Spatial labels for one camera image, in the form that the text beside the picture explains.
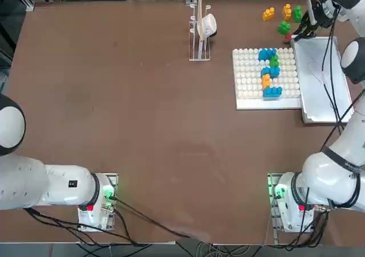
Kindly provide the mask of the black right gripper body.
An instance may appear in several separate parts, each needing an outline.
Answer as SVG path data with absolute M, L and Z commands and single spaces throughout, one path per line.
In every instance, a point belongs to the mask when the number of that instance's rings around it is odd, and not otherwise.
M 307 0 L 307 11 L 302 17 L 302 25 L 309 31 L 316 31 L 318 28 L 329 28 L 329 18 L 318 0 Z

